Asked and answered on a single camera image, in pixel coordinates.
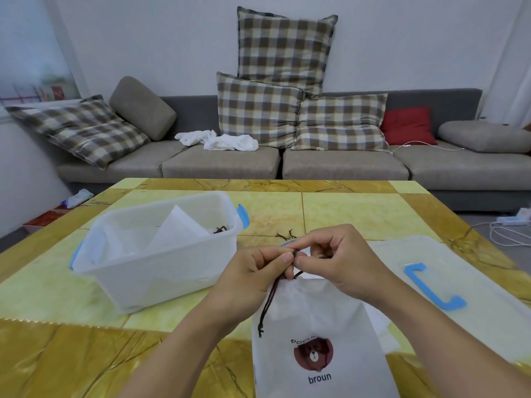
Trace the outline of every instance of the left hand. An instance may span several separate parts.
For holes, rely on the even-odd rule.
[[[200,303],[223,334],[232,332],[259,309],[278,276],[286,273],[293,278],[292,252],[280,246],[249,247],[236,252]]]

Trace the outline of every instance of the right hand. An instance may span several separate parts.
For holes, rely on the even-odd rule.
[[[289,247],[310,247],[311,256],[297,255],[295,267],[322,276],[344,294],[368,303],[379,300],[398,280],[350,224],[312,230]]]

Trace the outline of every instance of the drawstring bag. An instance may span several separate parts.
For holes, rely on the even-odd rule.
[[[361,301],[325,279],[277,280],[252,319],[257,398],[398,398]]]

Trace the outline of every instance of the checkered throw pillow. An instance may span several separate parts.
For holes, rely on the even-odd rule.
[[[149,142],[139,129],[118,117],[101,95],[72,106],[8,106],[6,110],[51,143],[101,169]]]
[[[292,150],[387,151],[386,101],[387,93],[303,100]]]
[[[337,15],[310,20],[237,12],[238,78],[321,93]]]
[[[303,92],[218,73],[218,116],[222,134],[249,134],[259,145],[288,148],[295,138]]]

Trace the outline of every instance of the hand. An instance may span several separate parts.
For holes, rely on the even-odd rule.
[[[263,303],[275,279],[293,278],[293,249],[280,246],[238,250],[201,305],[224,334],[253,315]]]
[[[380,298],[389,282],[398,280],[349,224],[313,230],[289,247],[310,247],[311,257],[297,255],[295,267],[322,276],[344,294],[369,303]],[[332,258],[323,260],[323,256]]]

